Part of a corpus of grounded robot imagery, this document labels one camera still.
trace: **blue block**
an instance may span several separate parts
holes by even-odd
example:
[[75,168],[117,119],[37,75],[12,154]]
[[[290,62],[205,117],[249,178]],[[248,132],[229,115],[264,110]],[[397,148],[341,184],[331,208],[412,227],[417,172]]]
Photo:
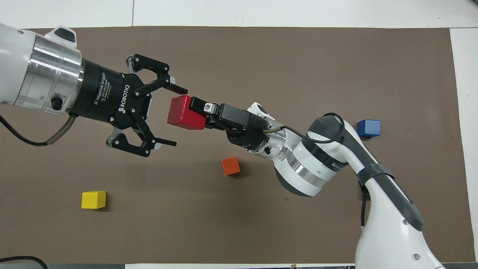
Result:
[[363,120],[358,125],[358,135],[360,137],[371,138],[380,135],[380,121]]

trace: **orange block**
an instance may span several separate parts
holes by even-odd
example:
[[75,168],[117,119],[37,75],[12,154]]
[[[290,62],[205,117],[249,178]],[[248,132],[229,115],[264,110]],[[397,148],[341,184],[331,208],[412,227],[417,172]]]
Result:
[[239,162],[237,157],[222,160],[222,168],[225,175],[231,175],[240,172]]

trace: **yellow cube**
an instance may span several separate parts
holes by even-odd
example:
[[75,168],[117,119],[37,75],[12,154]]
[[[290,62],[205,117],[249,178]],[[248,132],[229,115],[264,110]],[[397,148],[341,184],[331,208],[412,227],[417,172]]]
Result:
[[81,208],[98,209],[106,206],[106,191],[87,191],[81,194]]

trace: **red cube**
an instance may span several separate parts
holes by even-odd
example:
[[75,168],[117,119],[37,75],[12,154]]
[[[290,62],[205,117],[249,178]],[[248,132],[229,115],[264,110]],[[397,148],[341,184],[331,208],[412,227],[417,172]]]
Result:
[[206,124],[206,116],[189,108],[191,96],[182,95],[171,99],[168,124],[188,130],[202,130]]

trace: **black cable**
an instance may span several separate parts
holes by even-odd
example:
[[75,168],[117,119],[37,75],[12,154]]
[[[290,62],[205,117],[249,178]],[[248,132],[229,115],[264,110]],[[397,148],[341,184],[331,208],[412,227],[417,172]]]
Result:
[[315,140],[315,139],[312,139],[306,135],[303,135],[301,134],[299,131],[293,129],[292,127],[289,127],[289,126],[286,126],[286,125],[283,125],[281,127],[277,127],[277,128],[274,128],[274,129],[270,129],[270,130],[264,130],[263,132],[265,134],[272,134],[272,133],[275,133],[275,132],[278,132],[280,130],[283,130],[283,129],[287,129],[287,130],[290,130],[292,131],[294,134],[300,136],[301,138],[304,138],[304,139],[307,139],[309,141],[312,141],[314,143],[318,143],[318,144],[328,144],[328,143],[332,143],[332,142],[335,142],[337,141],[339,138],[342,137],[342,135],[344,134],[344,131],[345,131],[345,122],[344,122],[344,119],[337,113],[327,113],[327,114],[324,114],[324,116],[328,116],[328,115],[333,115],[333,116],[336,116],[339,120],[340,120],[340,130],[338,131],[338,134],[333,137],[333,138],[330,138],[329,140]]
[[32,146],[46,146],[48,145],[46,142],[34,142],[32,140],[26,139],[20,133],[17,132],[1,115],[0,115],[0,122],[18,139],[22,140],[23,142],[32,145]]
[[365,205],[367,204],[367,191],[362,192],[362,211],[360,212],[360,226],[365,227]]
[[42,260],[34,256],[13,256],[13,257],[0,258],[0,262],[7,262],[7,261],[14,261],[14,260],[32,260],[40,264],[43,269],[48,269],[48,266]]
[[19,132],[17,132],[17,130],[15,130],[1,115],[0,115],[0,122],[14,135],[16,136],[18,139],[22,140],[23,142],[29,144],[29,145],[32,145],[32,146],[47,146],[47,145],[51,145],[53,144],[54,142],[56,142],[58,139],[60,139],[60,137],[62,137],[67,131],[68,129],[70,129],[71,125],[73,125],[73,122],[75,122],[75,119],[76,119],[76,115],[70,115],[70,117],[68,118],[68,120],[66,121],[66,123],[60,128],[60,130],[58,130],[58,132],[56,132],[56,134],[54,134],[52,137],[50,137],[47,141],[45,142],[34,142],[30,139],[27,139],[25,137],[23,137],[23,135],[21,135]]

